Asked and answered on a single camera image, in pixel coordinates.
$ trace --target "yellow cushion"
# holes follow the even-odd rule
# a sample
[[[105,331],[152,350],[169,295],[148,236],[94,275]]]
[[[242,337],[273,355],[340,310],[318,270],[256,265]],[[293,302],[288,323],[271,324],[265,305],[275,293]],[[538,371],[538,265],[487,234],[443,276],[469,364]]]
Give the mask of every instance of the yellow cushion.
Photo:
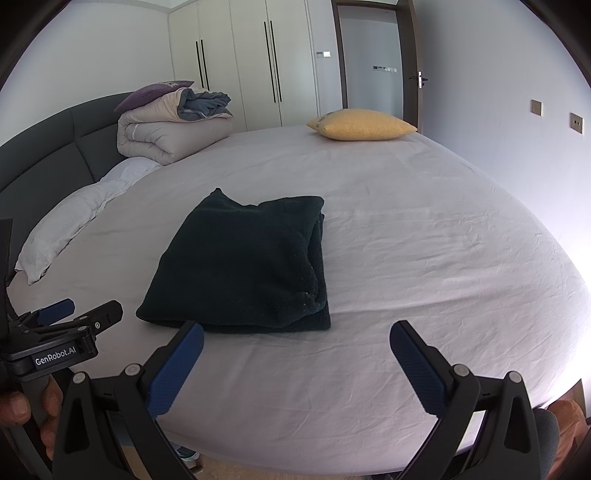
[[[314,118],[307,123],[333,140],[392,140],[416,132],[416,127],[387,113],[361,108],[346,108]]]

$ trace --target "human hand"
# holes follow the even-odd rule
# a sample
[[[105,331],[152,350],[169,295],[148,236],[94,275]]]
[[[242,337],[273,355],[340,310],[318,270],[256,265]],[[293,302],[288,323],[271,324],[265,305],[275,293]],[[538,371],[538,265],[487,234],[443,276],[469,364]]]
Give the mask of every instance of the human hand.
[[[47,457],[53,459],[56,444],[57,424],[59,422],[61,402],[64,395],[61,388],[49,377],[49,383],[41,394],[41,403],[47,412],[47,420],[41,427],[41,441],[46,447]],[[12,427],[23,425],[31,418],[31,405],[20,392],[0,394],[0,426]]]

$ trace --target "mattress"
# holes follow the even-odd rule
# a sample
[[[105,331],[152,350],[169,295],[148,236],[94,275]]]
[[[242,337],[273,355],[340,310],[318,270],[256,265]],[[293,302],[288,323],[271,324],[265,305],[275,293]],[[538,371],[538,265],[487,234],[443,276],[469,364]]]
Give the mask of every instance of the mattress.
[[[144,362],[174,330],[135,311],[184,218],[216,187],[244,205],[325,199],[332,328],[208,333],[159,418],[172,441],[280,472],[402,469],[435,418],[390,351],[401,319],[451,364],[490,377],[519,371],[534,406],[581,378],[591,305],[581,276],[520,202],[419,134],[374,143],[334,142],[305,127],[231,135],[109,202],[36,284],[19,273],[9,288],[17,312],[70,297],[81,314],[118,300],[123,321],[76,370],[99,377]]]

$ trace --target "dark gray headboard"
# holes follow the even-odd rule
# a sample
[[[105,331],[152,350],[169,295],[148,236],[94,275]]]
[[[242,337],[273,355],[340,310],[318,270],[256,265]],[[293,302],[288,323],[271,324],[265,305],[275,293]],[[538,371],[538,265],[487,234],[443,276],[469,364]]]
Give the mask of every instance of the dark gray headboard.
[[[0,147],[0,218],[14,218],[9,271],[39,220],[125,158],[117,151],[120,114],[113,110],[128,95],[71,107]]]

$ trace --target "wardrobe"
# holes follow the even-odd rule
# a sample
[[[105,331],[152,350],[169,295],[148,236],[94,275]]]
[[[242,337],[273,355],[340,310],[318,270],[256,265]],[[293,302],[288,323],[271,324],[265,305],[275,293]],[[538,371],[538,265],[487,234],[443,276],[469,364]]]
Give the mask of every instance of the wardrobe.
[[[227,93],[236,132],[318,116],[305,0],[197,0],[169,30],[175,78]]]

